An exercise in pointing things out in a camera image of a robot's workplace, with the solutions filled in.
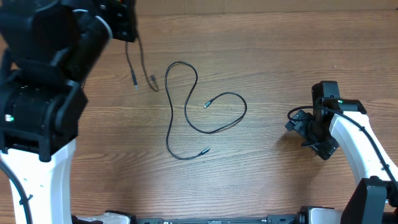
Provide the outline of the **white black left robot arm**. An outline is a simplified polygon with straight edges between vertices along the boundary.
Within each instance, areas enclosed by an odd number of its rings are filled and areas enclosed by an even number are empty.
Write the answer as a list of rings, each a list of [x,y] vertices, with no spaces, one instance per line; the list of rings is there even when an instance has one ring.
[[[17,223],[136,222],[126,212],[73,215],[70,171],[88,74],[111,39],[137,37],[135,2],[3,1],[1,170]]]

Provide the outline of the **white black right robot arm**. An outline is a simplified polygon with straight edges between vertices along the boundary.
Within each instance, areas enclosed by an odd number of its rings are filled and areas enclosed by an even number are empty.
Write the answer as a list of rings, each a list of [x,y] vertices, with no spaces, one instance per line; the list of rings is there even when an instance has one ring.
[[[312,86],[312,105],[287,113],[288,131],[295,131],[323,160],[341,148],[356,182],[343,210],[304,206],[291,223],[397,223],[397,165],[387,155],[359,100],[340,96],[338,83],[321,81]]]

